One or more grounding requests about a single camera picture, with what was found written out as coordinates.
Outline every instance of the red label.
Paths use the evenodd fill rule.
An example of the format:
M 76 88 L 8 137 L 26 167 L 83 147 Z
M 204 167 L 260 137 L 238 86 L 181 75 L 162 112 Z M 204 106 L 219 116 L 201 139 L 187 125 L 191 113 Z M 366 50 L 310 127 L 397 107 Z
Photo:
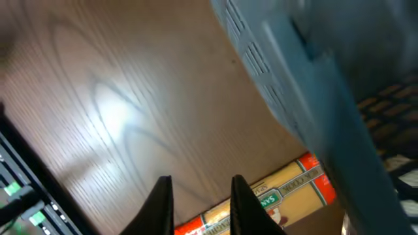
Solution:
M 313 167 L 319 165 L 318 159 L 312 153 L 307 153 L 303 155 L 299 162 L 305 167 L 306 170 L 310 170 Z
M 201 235 L 204 231 L 204 225 L 200 216 L 192 219 L 188 223 L 177 227 L 174 235 Z
M 307 153 L 303 155 L 303 157 L 299 159 L 299 162 L 304 166 L 306 170 L 310 170 L 313 167 L 319 165 L 318 159 L 312 153 Z M 325 202 L 327 202 L 327 204 L 333 203 L 336 198 L 336 194 L 327 175 L 323 174 L 322 176 L 319 176 L 317 179 L 315 179 L 313 182 L 316 184 L 316 187 L 319 189 L 319 192 L 321 192 L 322 196 L 325 199 Z
M 316 184 L 316 187 L 321 192 L 322 196 L 327 202 L 327 205 L 333 203 L 336 198 L 336 194 L 334 188 L 328 180 L 328 177 L 325 174 L 323 174 L 322 176 L 319 176 L 318 178 L 314 179 L 313 182 Z

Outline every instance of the table surface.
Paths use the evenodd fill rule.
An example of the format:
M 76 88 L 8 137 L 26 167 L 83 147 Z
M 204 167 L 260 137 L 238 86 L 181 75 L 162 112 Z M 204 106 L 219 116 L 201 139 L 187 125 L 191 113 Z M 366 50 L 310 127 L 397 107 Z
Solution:
M 270 115 L 209 1 L 0 0 L 6 114 L 102 234 L 172 175 L 175 221 L 306 150 Z

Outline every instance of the black device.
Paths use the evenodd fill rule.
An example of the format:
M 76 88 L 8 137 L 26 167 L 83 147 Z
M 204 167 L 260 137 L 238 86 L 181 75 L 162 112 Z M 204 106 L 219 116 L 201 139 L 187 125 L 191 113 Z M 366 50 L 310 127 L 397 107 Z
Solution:
M 35 234 L 97 234 L 74 200 L 4 116 L 2 104 L 0 188 L 1 225 L 19 220 L 31 227 L 31 233 L 36 231 Z

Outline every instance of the vent slot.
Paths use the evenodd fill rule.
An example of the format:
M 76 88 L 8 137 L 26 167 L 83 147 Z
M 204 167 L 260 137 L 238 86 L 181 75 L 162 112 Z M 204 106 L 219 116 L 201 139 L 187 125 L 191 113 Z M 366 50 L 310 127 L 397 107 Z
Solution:
M 253 62 L 251 62 L 251 59 L 249 58 L 247 52 L 244 54 L 242 61 L 244 62 L 244 65 L 246 66 L 247 71 L 252 77 L 258 76 L 257 71 L 255 70 L 255 66 Z
M 242 23 L 241 17 L 236 11 L 234 3 L 231 0 L 227 0 L 227 8 L 226 8 L 227 18 L 231 19 L 231 23 L 236 27 L 237 35 L 240 35 L 241 32 L 244 30 L 244 24 Z
M 232 40 L 232 43 L 237 46 L 240 32 L 238 28 L 236 27 L 236 24 L 233 22 L 233 19 L 231 18 L 231 15 L 226 11 L 226 19 L 227 19 L 227 32 L 229 35 L 229 38 Z
M 252 64 L 255 71 L 254 74 L 256 76 L 270 72 L 254 42 L 252 42 L 248 47 L 246 56 L 248 57 L 249 62 Z
M 280 98 L 278 96 L 278 91 L 274 89 L 273 86 L 264 85 L 262 86 L 261 93 L 263 94 L 263 98 L 267 101 L 268 104 L 279 105 L 281 104 Z

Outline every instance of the black tongs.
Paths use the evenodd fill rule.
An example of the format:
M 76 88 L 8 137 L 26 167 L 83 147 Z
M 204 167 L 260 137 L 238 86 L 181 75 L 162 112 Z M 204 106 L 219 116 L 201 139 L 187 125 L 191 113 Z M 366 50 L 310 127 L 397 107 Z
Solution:
M 138 215 L 121 234 L 173 235 L 173 194 L 171 176 L 161 176 Z M 233 177 L 231 187 L 231 235 L 286 234 L 268 216 L 244 177 Z

